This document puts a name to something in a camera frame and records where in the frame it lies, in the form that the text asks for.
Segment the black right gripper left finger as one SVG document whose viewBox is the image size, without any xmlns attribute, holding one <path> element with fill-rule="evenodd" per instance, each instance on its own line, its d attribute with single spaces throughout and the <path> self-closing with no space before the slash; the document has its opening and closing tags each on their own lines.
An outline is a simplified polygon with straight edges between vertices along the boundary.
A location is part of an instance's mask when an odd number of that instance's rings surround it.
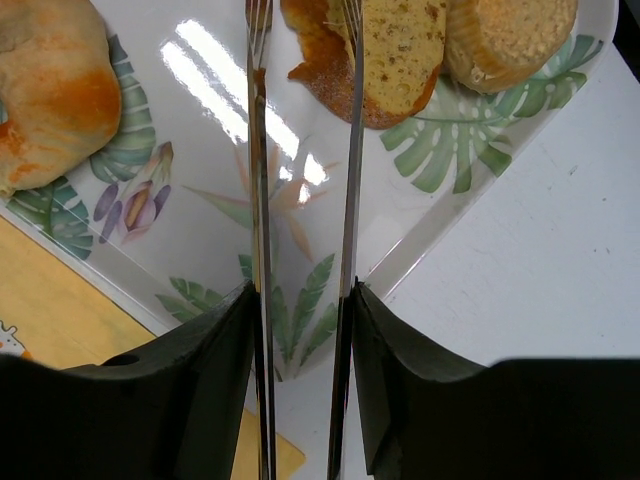
<svg viewBox="0 0 640 480">
<path fill-rule="evenodd" d="M 100 365 L 1 358 L 5 479 L 227 479 L 251 361 L 256 293 Z"/>
</svg>

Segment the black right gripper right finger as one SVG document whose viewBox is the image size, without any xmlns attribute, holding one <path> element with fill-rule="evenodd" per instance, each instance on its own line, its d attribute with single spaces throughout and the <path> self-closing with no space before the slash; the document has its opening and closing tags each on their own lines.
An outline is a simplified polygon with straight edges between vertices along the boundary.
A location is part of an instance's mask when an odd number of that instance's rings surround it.
<svg viewBox="0 0 640 480">
<path fill-rule="evenodd" d="M 353 293 L 367 472 L 377 479 L 635 479 L 634 358 L 482 366 Z"/>
</svg>

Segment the garlic toast bread slice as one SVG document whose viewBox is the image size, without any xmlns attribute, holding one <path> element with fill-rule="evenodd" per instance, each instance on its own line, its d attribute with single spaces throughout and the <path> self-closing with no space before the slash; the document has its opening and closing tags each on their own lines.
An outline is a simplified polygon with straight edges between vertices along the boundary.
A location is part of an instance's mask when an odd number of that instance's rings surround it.
<svg viewBox="0 0 640 480">
<path fill-rule="evenodd" d="M 350 122 L 354 57 L 339 1 L 282 1 L 303 61 L 288 73 L 331 113 Z M 389 129 L 429 102 L 443 64 L 447 3 L 364 1 L 364 126 Z"/>
</svg>

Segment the silver metal tongs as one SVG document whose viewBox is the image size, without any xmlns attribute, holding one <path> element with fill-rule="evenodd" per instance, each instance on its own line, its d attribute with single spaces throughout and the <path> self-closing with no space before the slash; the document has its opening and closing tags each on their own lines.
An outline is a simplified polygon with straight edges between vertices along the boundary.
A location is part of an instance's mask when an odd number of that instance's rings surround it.
<svg viewBox="0 0 640 480">
<path fill-rule="evenodd" d="M 344 1 L 354 55 L 353 101 L 349 140 L 348 176 L 343 228 L 340 291 L 332 386 L 332 405 L 327 476 L 345 476 L 345 418 L 351 376 L 354 301 L 358 283 L 356 268 L 360 185 L 363 149 L 364 40 L 362 4 Z M 268 157 L 266 153 L 266 66 L 273 5 L 269 1 L 248 1 L 244 12 L 247 26 L 248 149 L 250 205 L 252 208 L 253 282 L 260 295 L 261 313 L 254 328 L 257 336 L 255 377 L 260 424 L 259 476 L 276 478 L 276 414 L 274 352 L 271 301 L 271 245 L 269 232 Z"/>
</svg>

